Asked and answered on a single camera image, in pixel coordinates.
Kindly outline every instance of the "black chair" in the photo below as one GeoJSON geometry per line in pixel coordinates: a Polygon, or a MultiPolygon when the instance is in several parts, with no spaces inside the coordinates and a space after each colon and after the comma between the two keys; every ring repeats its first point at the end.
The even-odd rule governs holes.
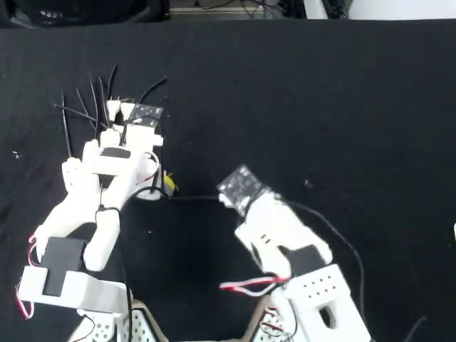
{"type": "Polygon", "coordinates": [[[169,0],[0,0],[0,26],[52,27],[161,21],[169,0]]]}

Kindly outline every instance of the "small yellow object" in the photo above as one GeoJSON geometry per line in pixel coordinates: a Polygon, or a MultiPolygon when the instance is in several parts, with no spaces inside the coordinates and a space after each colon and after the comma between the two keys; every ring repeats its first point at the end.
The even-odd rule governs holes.
{"type": "Polygon", "coordinates": [[[179,187],[174,183],[174,180],[171,178],[172,173],[165,175],[165,184],[172,190],[172,192],[179,190],[179,187]]]}

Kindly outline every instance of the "robotic hand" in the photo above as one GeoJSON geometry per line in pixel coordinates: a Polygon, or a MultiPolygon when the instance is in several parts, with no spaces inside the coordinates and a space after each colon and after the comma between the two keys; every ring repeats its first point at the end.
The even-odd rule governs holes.
{"type": "MultiPolygon", "coordinates": [[[[338,265],[330,264],[329,245],[280,196],[242,165],[223,181],[220,200],[244,218],[235,235],[265,274],[274,274],[271,293],[276,311],[265,310],[252,341],[263,334],[281,341],[369,342],[371,337],[338,265]],[[278,313],[283,323],[278,327],[278,313]]],[[[233,283],[221,289],[245,292],[233,283]]]]}
{"type": "Polygon", "coordinates": [[[82,160],[62,164],[67,195],[31,235],[40,267],[26,266],[18,297],[30,301],[127,313],[125,285],[101,281],[85,271],[102,271],[120,231],[119,212],[132,196],[158,200],[165,172],[153,152],[163,138],[155,134],[162,108],[110,100],[110,127],[88,141],[82,160]],[[86,244],[67,236],[85,223],[96,223],[86,244]]]}

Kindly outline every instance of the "black cable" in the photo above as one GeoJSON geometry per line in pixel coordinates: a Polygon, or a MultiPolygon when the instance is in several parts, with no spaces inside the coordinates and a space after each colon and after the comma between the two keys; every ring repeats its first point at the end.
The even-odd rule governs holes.
{"type": "Polygon", "coordinates": [[[93,80],[92,80],[92,75],[89,75],[90,79],[90,88],[92,89],[92,96],[93,96],[93,102],[95,103],[95,139],[98,139],[98,131],[100,130],[99,124],[100,122],[100,115],[98,113],[98,104],[97,104],[97,97],[95,95],[95,88],[93,87],[93,80]]]}
{"type": "Polygon", "coordinates": [[[93,324],[92,330],[90,331],[90,333],[88,333],[88,334],[85,335],[84,337],[78,338],[77,340],[74,340],[74,341],[71,341],[71,342],[80,342],[80,341],[83,341],[83,340],[85,340],[87,337],[89,337],[89,336],[92,334],[92,332],[95,330],[95,322],[93,321],[93,319],[91,319],[91,318],[90,318],[89,316],[87,316],[87,315],[84,315],[84,318],[87,318],[87,319],[89,319],[89,320],[92,322],[92,324],[93,324]]]}
{"type": "MultiPolygon", "coordinates": [[[[84,103],[84,99],[81,95],[81,93],[79,92],[79,89],[76,88],[76,94],[78,94],[78,97],[79,97],[79,102],[81,102],[81,105],[84,109],[84,113],[87,115],[87,116],[90,116],[92,118],[92,115],[89,114],[88,110],[87,110],[87,107],[84,103]]],[[[90,124],[92,125],[93,129],[95,129],[95,123],[93,123],[92,120],[89,120],[90,121],[90,124]]]]}
{"type": "Polygon", "coordinates": [[[133,310],[131,306],[130,286],[128,285],[127,272],[125,270],[125,259],[124,259],[124,240],[122,230],[119,231],[119,252],[120,252],[120,263],[122,264],[123,281],[125,282],[125,290],[127,291],[127,308],[128,308],[128,342],[132,341],[133,338],[133,310]]]}
{"type": "Polygon", "coordinates": [[[253,10],[253,12],[249,12],[249,10],[247,9],[247,7],[245,6],[244,4],[244,0],[239,0],[241,2],[241,6],[242,8],[244,9],[244,12],[247,14],[247,16],[250,17],[250,19],[253,19],[254,18],[254,15],[255,15],[255,12],[257,11],[257,9],[259,8],[259,5],[255,8],[255,10],[253,10]]]}
{"type": "Polygon", "coordinates": [[[70,133],[68,131],[68,123],[66,121],[65,94],[63,94],[63,92],[62,92],[62,118],[63,118],[63,130],[65,131],[66,150],[68,152],[68,158],[71,158],[71,157],[73,157],[73,152],[71,150],[70,133]]]}
{"type": "Polygon", "coordinates": [[[163,76],[163,78],[157,82],[155,82],[154,84],[152,84],[144,93],[142,93],[142,95],[140,96],[139,100],[138,100],[138,103],[142,103],[145,99],[145,97],[154,89],[156,89],[156,87],[158,86],[161,86],[163,83],[165,83],[167,81],[167,77],[166,76],[163,76]]]}
{"type": "Polygon", "coordinates": [[[195,6],[196,7],[200,7],[201,9],[204,9],[205,11],[207,11],[207,10],[210,10],[210,9],[218,9],[219,7],[228,6],[228,5],[232,4],[235,1],[236,0],[227,0],[226,2],[222,2],[222,3],[214,5],[214,6],[203,6],[203,5],[201,5],[200,0],[196,0],[195,1],[195,6]]]}
{"type": "Polygon", "coordinates": [[[293,311],[293,316],[294,316],[294,332],[287,338],[287,341],[292,341],[293,337],[296,335],[298,332],[298,316],[296,315],[296,311],[294,310],[293,304],[291,301],[288,299],[288,302],[290,304],[291,310],[293,311]]]}
{"type": "Polygon", "coordinates": [[[108,81],[108,93],[106,94],[108,98],[113,98],[113,84],[114,84],[114,77],[115,77],[115,72],[117,71],[117,64],[114,64],[114,68],[111,71],[111,74],[109,75],[109,81],[108,81]]]}
{"type": "Polygon", "coordinates": [[[404,341],[403,342],[411,342],[412,341],[412,338],[413,336],[415,335],[416,331],[418,330],[418,328],[420,327],[421,324],[423,324],[424,322],[427,321],[427,317],[426,316],[423,316],[423,317],[420,317],[416,322],[415,324],[413,324],[410,332],[407,334],[407,336],[404,338],[404,341]]]}
{"type": "Polygon", "coordinates": [[[165,132],[163,130],[163,125],[160,122],[157,124],[158,134],[160,134],[163,138],[163,145],[160,148],[160,171],[161,171],[161,178],[162,184],[161,188],[165,191],[165,132]]]}
{"type": "MultiPolygon", "coordinates": [[[[64,110],[67,110],[68,112],[72,112],[72,113],[78,114],[78,115],[82,116],[83,118],[86,118],[86,119],[88,119],[90,121],[96,121],[96,119],[92,118],[91,116],[87,116],[86,114],[80,112],[79,110],[74,110],[74,109],[66,107],[64,105],[59,105],[57,103],[54,103],[54,107],[57,107],[57,108],[60,108],[60,109],[64,109],[64,110]]],[[[100,125],[102,125],[104,128],[108,128],[108,126],[106,126],[104,123],[100,123],[100,125]]]]}
{"type": "Polygon", "coordinates": [[[100,96],[101,96],[101,103],[103,104],[103,113],[105,115],[106,125],[110,127],[110,121],[108,117],[108,109],[106,108],[106,98],[105,98],[105,86],[103,84],[103,80],[100,76],[98,76],[98,83],[100,84],[100,96]]]}
{"type": "Polygon", "coordinates": [[[290,206],[296,207],[298,209],[302,209],[314,216],[317,216],[353,252],[353,254],[355,255],[356,261],[358,262],[358,267],[359,267],[359,272],[360,272],[359,311],[360,311],[361,318],[363,319],[364,323],[366,323],[366,314],[364,311],[364,283],[365,283],[364,274],[365,274],[365,272],[364,272],[363,261],[359,255],[358,251],[355,249],[355,247],[353,247],[353,245],[350,242],[348,242],[348,240],[345,237],[343,237],[343,235],[329,222],[329,220],[326,217],[324,217],[323,214],[321,214],[321,213],[317,212],[316,210],[314,210],[310,207],[307,207],[306,205],[301,204],[301,203],[288,201],[285,199],[281,199],[281,201],[284,203],[287,203],[290,206]]]}

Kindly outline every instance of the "black fabric surface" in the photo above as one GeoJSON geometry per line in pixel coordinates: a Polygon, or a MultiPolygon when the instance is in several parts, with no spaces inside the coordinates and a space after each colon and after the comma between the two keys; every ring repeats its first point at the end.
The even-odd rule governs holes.
{"type": "MultiPolygon", "coordinates": [[[[222,22],[0,31],[0,336],[64,341],[73,310],[36,306],[24,322],[14,285],[27,237],[64,197],[60,91],[77,106],[88,74],[119,65],[113,93],[165,107],[165,163],[182,195],[211,195],[239,164],[324,213],[366,267],[378,342],[453,341],[456,277],[456,21],[222,22]],[[17,151],[16,158],[12,151],[17,151]]],[[[75,150],[89,124],[70,120],[75,150]]],[[[352,253],[333,249],[358,298],[352,253]]],[[[240,337],[255,300],[218,290],[258,276],[217,203],[134,201],[123,231],[130,285],[171,341],[240,337]]]]}

